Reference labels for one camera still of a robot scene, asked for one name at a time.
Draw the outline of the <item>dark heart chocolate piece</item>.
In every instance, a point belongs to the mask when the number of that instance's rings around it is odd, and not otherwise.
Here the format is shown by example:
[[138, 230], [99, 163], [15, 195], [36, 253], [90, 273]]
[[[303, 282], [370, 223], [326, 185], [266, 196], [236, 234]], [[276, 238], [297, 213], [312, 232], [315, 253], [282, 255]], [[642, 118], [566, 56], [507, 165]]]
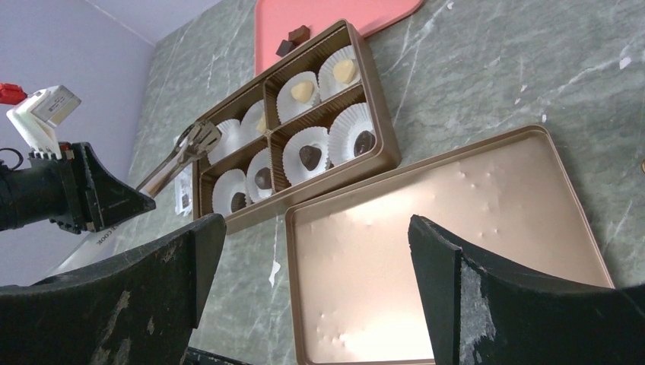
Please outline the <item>dark heart chocolate piece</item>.
[[300, 162], [308, 171], [314, 171], [318, 167], [321, 156], [321, 149], [312, 145], [304, 145], [299, 150]]

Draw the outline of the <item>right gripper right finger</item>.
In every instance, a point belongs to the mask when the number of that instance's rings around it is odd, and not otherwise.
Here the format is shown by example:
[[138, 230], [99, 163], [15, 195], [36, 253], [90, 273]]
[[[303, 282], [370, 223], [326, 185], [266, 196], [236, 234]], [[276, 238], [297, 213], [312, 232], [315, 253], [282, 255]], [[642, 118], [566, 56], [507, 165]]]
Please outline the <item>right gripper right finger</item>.
[[411, 260], [438, 364], [642, 364], [644, 287], [528, 268], [415, 215]]

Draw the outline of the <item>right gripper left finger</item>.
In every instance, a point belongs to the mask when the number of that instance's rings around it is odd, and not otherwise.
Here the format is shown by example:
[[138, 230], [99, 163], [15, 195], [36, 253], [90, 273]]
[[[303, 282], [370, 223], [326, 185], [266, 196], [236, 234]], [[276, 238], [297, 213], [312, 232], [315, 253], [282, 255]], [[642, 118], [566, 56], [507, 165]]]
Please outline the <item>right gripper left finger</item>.
[[3, 364], [181, 364], [227, 232], [208, 214], [30, 286], [1, 288]]

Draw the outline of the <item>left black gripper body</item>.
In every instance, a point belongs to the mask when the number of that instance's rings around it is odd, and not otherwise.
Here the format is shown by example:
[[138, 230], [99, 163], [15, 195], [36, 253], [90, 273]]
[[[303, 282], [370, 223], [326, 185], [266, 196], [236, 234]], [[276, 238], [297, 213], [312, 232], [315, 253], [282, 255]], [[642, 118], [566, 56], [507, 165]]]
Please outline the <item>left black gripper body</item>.
[[62, 157], [28, 154], [31, 167], [1, 162], [1, 230], [49, 221], [69, 233], [92, 230], [88, 192], [87, 142], [61, 142]]

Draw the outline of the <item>gold box lid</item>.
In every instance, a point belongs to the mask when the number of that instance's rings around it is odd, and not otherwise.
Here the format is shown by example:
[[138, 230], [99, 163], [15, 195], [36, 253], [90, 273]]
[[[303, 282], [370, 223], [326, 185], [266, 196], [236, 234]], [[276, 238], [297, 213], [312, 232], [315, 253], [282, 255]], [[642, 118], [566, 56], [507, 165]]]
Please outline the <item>gold box lid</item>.
[[299, 364], [434, 362], [413, 215], [537, 271], [613, 286], [551, 136], [528, 125], [288, 209]]

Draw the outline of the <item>rose gold tongs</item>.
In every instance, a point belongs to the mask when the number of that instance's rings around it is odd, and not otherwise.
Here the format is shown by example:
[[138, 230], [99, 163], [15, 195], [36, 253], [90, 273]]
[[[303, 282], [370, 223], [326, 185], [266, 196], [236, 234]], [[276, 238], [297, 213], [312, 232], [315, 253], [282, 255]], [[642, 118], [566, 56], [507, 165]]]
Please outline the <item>rose gold tongs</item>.
[[221, 131], [212, 122], [194, 122], [179, 136], [170, 154], [135, 189], [156, 198], [188, 165], [206, 157], [221, 138]]

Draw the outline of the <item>white heart chocolate piece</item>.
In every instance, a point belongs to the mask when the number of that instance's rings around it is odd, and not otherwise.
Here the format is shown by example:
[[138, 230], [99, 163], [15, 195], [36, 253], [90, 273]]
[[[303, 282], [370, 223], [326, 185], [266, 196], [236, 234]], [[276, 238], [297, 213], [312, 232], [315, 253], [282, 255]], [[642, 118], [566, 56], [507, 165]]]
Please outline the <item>white heart chocolate piece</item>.
[[357, 73], [357, 66], [353, 59], [341, 59], [332, 69], [334, 79], [338, 83], [350, 84]]

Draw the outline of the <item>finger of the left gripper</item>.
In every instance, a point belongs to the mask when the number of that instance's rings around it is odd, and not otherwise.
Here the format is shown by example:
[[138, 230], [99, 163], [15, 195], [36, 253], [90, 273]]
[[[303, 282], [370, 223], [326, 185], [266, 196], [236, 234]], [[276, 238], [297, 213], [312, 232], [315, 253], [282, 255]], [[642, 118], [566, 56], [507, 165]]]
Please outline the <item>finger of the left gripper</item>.
[[80, 143], [87, 229], [99, 232], [156, 208], [153, 198], [117, 179], [98, 160], [87, 142]]

